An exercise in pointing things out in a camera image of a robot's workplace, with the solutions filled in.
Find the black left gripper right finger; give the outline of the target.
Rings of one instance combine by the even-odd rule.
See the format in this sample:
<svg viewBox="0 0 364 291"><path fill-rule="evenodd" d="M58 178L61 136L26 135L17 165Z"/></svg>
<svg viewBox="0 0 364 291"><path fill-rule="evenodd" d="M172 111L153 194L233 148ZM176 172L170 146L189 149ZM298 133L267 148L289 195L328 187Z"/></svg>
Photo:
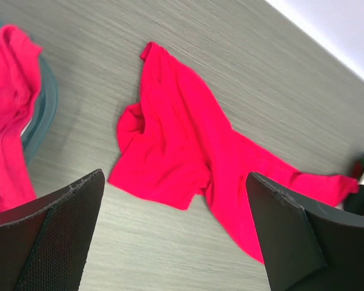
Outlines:
<svg viewBox="0 0 364 291"><path fill-rule="evenodd" d="M246 190L271 290L364 290L364 216L259 173Z"/></svg>

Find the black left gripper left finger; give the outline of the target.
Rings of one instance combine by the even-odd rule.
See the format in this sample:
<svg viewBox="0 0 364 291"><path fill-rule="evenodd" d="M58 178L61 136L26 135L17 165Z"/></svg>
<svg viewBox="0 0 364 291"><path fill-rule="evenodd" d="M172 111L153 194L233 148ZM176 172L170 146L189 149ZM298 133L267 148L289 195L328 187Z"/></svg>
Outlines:
<svg viewBox="0 0 364 291"><path fill-rule="evenodd" d="M0 213L0 290L78 290L105 186L97 169Z"/></svg>

